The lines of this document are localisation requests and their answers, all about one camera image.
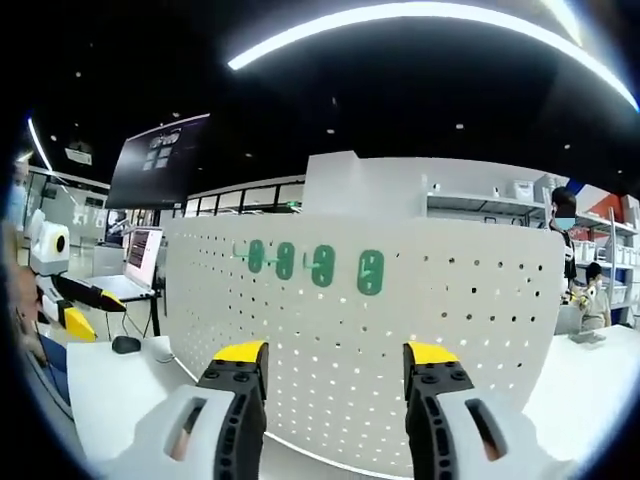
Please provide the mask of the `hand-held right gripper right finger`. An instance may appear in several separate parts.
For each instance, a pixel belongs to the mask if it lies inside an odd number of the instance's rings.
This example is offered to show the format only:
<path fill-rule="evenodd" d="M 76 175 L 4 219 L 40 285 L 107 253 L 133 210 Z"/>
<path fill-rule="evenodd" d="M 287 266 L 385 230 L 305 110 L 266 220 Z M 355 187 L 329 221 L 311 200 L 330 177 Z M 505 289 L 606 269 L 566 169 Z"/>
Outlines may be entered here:
<path fill-rule="evenodd" d="M 531 420 L 477 388 L 439 345 L 403 345 L 405 430 L 415 479 L 563 479 Z"/>

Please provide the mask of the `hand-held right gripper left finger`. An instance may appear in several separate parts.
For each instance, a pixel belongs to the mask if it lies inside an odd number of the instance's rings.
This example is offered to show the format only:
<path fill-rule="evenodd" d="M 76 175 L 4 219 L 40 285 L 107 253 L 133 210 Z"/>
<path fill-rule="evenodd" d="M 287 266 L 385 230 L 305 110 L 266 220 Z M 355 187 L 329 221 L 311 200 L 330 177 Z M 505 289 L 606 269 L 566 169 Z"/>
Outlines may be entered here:
<path fill-rule="evenodd" d="M 99 479 L 257 479 L 267 427 L 269 344 L 219 350 L 193 385 L 137 422 L 133 441 Z"/>

